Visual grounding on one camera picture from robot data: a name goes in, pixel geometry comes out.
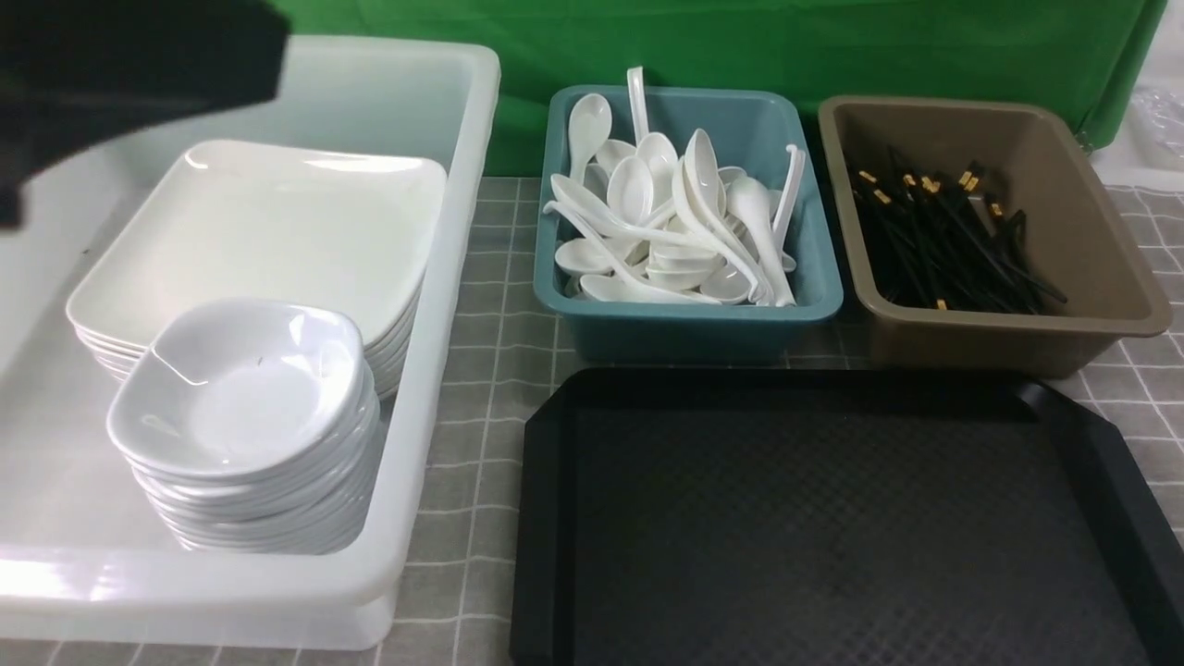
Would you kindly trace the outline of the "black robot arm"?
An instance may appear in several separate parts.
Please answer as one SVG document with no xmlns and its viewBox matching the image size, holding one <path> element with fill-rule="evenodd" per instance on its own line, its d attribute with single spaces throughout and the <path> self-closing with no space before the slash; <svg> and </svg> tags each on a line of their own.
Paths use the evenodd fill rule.
<svg viewBox="0 0 1184 666">
<path fill-rule="evenodd" d="M 278 97 L 291 28 L 270 1 L 5 1 L 4 231 L 70 156 Z"/>
</svg>

